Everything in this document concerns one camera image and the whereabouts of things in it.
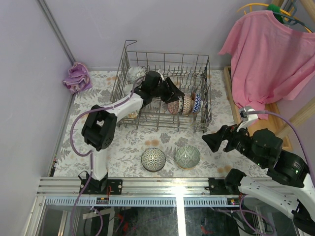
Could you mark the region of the pink scale patterned bowl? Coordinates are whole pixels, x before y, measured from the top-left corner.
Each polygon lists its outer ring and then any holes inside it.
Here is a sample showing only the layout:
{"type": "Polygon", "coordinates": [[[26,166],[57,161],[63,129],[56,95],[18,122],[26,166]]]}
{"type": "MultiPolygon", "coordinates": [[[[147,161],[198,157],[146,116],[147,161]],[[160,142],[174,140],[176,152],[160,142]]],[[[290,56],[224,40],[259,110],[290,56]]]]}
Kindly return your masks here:
{"type": "Polygon", "coordinates": [[[179,101],[170,102],[167,104],[168,111],[176,115],[179,112],[179,101]]]}

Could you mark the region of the brown lattice patterned bowl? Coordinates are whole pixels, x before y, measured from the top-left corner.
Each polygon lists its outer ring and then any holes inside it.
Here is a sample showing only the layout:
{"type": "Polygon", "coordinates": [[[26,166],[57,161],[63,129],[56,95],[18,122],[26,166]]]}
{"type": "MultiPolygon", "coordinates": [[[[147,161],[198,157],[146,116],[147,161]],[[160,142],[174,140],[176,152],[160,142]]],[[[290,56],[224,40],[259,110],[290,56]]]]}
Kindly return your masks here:
{"type": "Polygon", "coordinates": [[[194,106],[194,100],[193,100],[192,93],[189,95],[185,95],[182,114],[183,115],[190,114],[192,112],[193,106],[194,106]]]}

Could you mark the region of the blue zigzag bowl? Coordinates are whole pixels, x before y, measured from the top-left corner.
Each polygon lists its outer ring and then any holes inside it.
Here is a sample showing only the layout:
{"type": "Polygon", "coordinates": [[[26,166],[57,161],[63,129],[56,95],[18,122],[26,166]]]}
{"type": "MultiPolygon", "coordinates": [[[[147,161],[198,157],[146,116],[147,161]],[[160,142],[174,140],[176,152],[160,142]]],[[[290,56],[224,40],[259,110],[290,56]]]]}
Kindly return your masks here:
{"type": "Polygon", "coordinates": [[[201,106],[202,106],[202,99],[199,94],[195,93],[195,100],[194,100],[192,112],[195,114],[199,113],[201,106]]]}

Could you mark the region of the grey dotted bowl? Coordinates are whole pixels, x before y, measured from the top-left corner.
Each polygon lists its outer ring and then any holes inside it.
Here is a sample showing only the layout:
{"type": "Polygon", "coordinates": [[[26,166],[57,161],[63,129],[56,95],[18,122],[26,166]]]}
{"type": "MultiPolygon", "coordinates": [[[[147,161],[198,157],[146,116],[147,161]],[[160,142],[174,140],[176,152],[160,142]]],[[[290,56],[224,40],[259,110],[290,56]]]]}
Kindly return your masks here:
{"type": "Polygon", "coordinates": [[[124,94],[129,94],[132,91],[133,84],[126,85],[124,87],[124,94]]]}

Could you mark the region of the yellow floral bowl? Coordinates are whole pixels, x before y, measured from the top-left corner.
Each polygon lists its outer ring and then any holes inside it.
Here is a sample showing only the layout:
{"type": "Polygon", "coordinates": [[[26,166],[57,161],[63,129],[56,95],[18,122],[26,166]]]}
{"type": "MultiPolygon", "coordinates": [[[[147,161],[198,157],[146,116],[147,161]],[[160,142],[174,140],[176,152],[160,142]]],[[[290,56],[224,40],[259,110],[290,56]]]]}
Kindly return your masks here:
{"type": "Polygon", "coordinates": [[[138,115],[139,115],[139,111],[134,111],[134,112],[129,113],[127,115],[127,118],[135,119],[135,118],[137,118],[138,115]]]}

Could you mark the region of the black patterned bowl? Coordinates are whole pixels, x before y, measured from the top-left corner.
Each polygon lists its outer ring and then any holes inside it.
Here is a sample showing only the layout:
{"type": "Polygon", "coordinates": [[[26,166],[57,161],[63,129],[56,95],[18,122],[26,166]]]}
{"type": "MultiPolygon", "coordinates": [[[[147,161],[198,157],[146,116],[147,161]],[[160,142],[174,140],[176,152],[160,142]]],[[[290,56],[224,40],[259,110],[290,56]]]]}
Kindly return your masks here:
{"type": "Polygon", "coordinates": [[[141,164],[149,172],[158,172],[163,169],[166,163],[164,152],[158,148],[149,148],[141,155],[141,164]]]}

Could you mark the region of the white bowl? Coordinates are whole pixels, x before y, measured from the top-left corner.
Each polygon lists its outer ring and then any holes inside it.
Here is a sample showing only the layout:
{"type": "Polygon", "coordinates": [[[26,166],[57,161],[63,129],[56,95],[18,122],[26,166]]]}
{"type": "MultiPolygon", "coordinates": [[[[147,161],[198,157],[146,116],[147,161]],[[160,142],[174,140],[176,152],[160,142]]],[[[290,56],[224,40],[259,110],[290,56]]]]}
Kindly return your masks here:
{"type": "Polygon", "coordinates": [[[183,108],[184,108],[184,97],[180,96],[178,100],[179,108],[178,108],[178,114],[182,115],[183,108]]]}

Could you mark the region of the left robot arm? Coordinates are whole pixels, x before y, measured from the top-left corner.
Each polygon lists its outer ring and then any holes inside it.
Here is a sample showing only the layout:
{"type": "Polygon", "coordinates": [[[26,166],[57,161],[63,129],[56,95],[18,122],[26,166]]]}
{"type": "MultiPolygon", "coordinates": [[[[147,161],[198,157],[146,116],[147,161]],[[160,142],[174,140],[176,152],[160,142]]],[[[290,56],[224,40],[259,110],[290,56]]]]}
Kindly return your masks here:
{"type": "Polygon", "coordinates": [[[84,142],[92,147],[93,152],[90,158],[93,178],[91,189],[97,194],[104,193],[108,187],[108,182],[104,179],[107,176],[106,149],[114,139],[116,124],[127,115],[140,111],[154,98],[160,98],[168,104],[185,96],[160,70],[147,72],[141,80],[141,84],[134,83],[131,91],[121,100],[107,107],[91,108],[83,126],[84,142]]]}

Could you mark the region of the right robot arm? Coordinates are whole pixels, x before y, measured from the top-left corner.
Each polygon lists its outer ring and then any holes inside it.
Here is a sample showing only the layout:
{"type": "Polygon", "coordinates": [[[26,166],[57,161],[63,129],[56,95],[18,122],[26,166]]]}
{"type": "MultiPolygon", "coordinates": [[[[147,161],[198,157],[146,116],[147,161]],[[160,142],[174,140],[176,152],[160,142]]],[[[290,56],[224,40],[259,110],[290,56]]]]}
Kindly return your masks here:
{"type": "Polygon", "coordinates": [[[309,167],[301,157],[282,148],[282,139],[268,129],[250,135],[237,125],[223,125],[218,132],[203,135],[202,139],[212,152],[217,152],[222,141],[227,141],[224,152],[240,152],[265,169],[268,177],[286,187],[294,197],[285,196],[235,168],[223,181],[228,193],[251,195],[292,219],[298,229],[315,234],[315,187],[309,167]]]}

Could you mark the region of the pink t-shirt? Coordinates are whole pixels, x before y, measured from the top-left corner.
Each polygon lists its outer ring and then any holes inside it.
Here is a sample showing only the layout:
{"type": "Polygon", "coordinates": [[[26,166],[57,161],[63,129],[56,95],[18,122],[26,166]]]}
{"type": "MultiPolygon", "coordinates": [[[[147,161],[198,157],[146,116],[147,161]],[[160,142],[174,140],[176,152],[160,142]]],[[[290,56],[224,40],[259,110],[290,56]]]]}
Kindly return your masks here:
{"type": "Polygon", "coordinates": [[[232,96],[256,111],[293,100],[315,76],[315,35],[281,24],[272,11],[253,11],[232,27],[219,52],[231,55],[232,96]]]}

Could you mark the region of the purple crumpled cloth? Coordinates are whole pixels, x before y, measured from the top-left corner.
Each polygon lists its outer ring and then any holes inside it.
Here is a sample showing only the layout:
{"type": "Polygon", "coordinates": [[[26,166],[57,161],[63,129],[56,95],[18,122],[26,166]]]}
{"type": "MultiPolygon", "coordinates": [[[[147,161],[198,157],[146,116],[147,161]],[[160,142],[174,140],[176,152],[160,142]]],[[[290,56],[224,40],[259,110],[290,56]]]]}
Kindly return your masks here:
{"type": "Polygon", "coordinates": [[[63,85],[71,94],[77,94],[93,87],[87,67],[75,62],[68,70],[68,76],[63,80],[63,85]]]}

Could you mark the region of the yellow clothes hanger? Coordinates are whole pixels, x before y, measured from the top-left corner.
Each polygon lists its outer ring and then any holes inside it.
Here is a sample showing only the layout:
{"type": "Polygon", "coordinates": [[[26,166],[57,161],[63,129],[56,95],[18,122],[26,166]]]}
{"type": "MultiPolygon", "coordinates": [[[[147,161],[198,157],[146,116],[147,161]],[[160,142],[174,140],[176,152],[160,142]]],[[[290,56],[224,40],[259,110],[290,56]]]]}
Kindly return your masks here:
{"type": "Polygon", "coordinates": [[[291,3],[288,6],[288,11],[282,9],[281,6],[276,6],[275,4],[266,4],[266,3],[249,3],[242,7],[240,7],[237,12],[243,11],[244,15],[247,13],[253,12],[254,6],[261,6],[264,7],[263,10],[271,11],[275,19],[280,22],[282,25],[285,25],[287,27],[292,27],[295,25],[302,26],[306,32],[308,33],[314,33],[314,30],[309,27],[307,24],[302,22],[300,19],[298,19],[295,14],[297,12],[297,5],[294,0],[291,1],[291,3]]]}

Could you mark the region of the teal clothes hanger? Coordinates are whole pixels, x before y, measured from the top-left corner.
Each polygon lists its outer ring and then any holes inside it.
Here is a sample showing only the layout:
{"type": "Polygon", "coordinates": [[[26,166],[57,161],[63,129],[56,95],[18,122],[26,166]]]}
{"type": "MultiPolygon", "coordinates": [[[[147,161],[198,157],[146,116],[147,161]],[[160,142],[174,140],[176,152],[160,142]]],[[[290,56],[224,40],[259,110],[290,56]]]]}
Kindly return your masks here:
{"type": "Polygon", "coordinates": [[[302,27],[304,27],[307,31],[312,32],[311,29],[309,29],[302,21],[289,16],[287,14],[284,14],[281,12],[281,9],[279,6],[276,6],[274,4],[270,4],[267,6],[267,10],[270,10],[273,12],[274,17],[283,25],[287,25],[287,26],[294,26],[294,25],[301,25],[302,27]]]}

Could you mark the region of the corner aluminium post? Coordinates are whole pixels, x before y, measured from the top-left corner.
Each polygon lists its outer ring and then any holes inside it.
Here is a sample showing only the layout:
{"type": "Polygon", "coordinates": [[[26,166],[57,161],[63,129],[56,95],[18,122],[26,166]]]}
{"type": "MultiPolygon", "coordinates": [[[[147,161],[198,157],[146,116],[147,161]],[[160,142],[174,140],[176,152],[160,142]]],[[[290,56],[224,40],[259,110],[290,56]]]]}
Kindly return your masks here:
{"type": "Polygon", "coordinates": [[[63,50],[63,52],[65,53],[67,59],[69,60],[69,62],[71,64],[74,64],[75,62],[75,57],[68,45],[68,43],[66,42],[66,39],[64,38],[58,23],[56,22],[48,4],[46,3],[45,0],[36,0],[36,3],[38,4],[40,10],[42,11],[43,15],[45,16],[49,26],[51,27],[54,35],[56,36],[59,44],[61,45],[61,48],[63,50]]]}

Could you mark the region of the aluminium frame rail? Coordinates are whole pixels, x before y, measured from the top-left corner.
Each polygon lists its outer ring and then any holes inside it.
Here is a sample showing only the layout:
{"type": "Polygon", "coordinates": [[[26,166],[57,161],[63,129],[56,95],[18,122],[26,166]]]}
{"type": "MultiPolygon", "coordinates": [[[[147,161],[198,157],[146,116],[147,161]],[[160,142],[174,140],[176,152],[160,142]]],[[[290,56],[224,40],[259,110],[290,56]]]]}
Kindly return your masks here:
{"type": "MultiPolygon", "coordinates": [[[[207,178],[120,177],[124,197],[185,197],[209,196],[207,178]]],[[[81,181],[78,177],[42,177],[38,196],[77,196],[81,181]]]]}

